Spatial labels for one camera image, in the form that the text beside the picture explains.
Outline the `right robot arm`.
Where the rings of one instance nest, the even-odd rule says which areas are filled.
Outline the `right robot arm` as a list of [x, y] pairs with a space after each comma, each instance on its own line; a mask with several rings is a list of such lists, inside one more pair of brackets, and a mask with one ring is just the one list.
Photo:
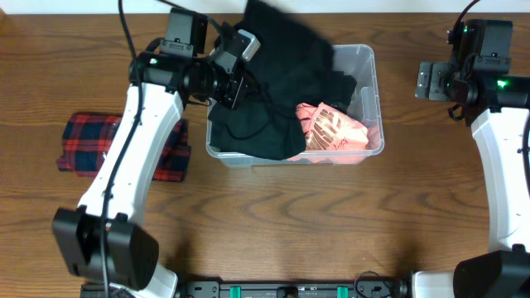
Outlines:
[[510, 74], [511, 21], [457, 20], [450, 60], [422, 62], [415, 96], [451, 102], [470, 127], [489, 206], [489, 250], [447, 272], [415, 272], [411, 297], [529, 295], [529, 78]]

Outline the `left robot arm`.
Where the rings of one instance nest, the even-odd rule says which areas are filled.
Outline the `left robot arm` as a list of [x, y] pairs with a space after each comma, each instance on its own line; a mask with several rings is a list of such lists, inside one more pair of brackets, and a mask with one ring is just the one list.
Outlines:
[[163, 147], [190, 98], [236, 108], [248, 87], [244, 65], [258, 38], [216, 25], [219, 44], [205, 51], [214, 20], [173, 7], [166, 34], [132, 53], [123, 117], [92, 185], [75, 209], [58, 209], [52, 230], [83, 297], [174, 297], [178, 277], [159, 262], [143, 229], [147, 193]]

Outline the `black garment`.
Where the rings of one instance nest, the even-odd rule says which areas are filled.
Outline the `black garment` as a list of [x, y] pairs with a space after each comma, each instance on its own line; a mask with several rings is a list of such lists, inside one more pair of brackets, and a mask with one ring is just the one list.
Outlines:
[[302, 153], [297, 106], [347, 109], [356, 79], [334, 69], [326, 39], [263, 1], [249, 1], [236, 28], [254, 34], [261, 46], [244, 66], [252, 85], [242, 103], [236, 109], [217, 103], [210, 111], [210, 145], [277, 161]]

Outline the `pink shirt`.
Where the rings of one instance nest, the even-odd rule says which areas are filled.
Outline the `pink shirt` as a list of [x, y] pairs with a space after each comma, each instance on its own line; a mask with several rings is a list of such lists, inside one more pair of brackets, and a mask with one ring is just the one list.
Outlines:
[[356, 164], [365, 159], [365, 156], [351, 154], [368, 148], [369, 130], [361, 122], [325, 103], [318, 106], [300, 103], [296, 115], [304, 132], [306, 150], [289, 161], [306, 159], [312, 163]]

